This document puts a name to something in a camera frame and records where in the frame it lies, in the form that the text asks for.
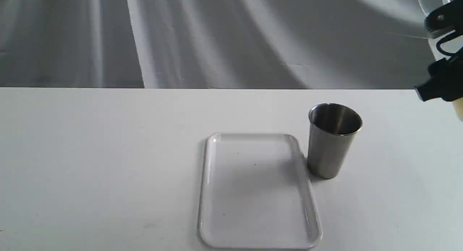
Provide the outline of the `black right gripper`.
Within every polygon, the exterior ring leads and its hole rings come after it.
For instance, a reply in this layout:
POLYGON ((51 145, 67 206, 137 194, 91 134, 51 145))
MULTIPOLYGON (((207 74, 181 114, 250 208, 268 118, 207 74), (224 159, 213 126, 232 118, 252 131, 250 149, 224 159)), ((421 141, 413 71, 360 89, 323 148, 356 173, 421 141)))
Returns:
POLYGON ((442 99, 453 102, 463 97, 462 57, 442 58, 427 68, 430 78, 415 86, 418 97, 423 101, 442 99))

